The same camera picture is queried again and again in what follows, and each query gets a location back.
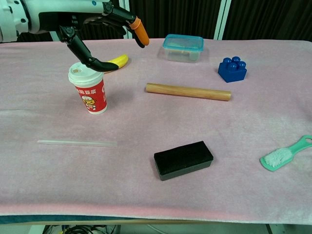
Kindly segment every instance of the wooden rolling pin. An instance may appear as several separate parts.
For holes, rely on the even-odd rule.
[[[177,96],[195,97],[195,98],[206,98],[228,101],[231,99],[230,91],[212,90],[212,89],[199,89],[183,86],[172,86],[164,84],[146,84],[146,91],[149,93],[158,94],[170,94]]]

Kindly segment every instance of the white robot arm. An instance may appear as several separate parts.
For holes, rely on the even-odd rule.
[[[0,42],[16,41],[20,33],[41,34],[56,31],[77,58],[96,71],[118,69],[113,63],[101,62],[76,35],[85,23],[105,24],[125,34],[123,26],[136,34],[142,48],[149,44],[141,20],[116,7],[110,0],[0,0]]]

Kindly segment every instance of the white cup lid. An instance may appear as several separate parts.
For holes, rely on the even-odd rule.
[[[97,72],[81,62],[77,62],[69,68],[68,79],[76,86],[93,86],[102,80],[103,73]]]

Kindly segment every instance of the blue container lid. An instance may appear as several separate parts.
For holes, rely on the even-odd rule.
[[[165,49],[195,51],[204,49],[204,39],[201,37],[169,34],[162,45]]]

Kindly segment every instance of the cleaning brush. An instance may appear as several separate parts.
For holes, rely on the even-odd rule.
[[[304,135],[296,144],[288,148],[280,148],[262,157],[260,162],[269,171],[276,171],[293,160],[293,156],[298,152],[312,147],[312,136]]]

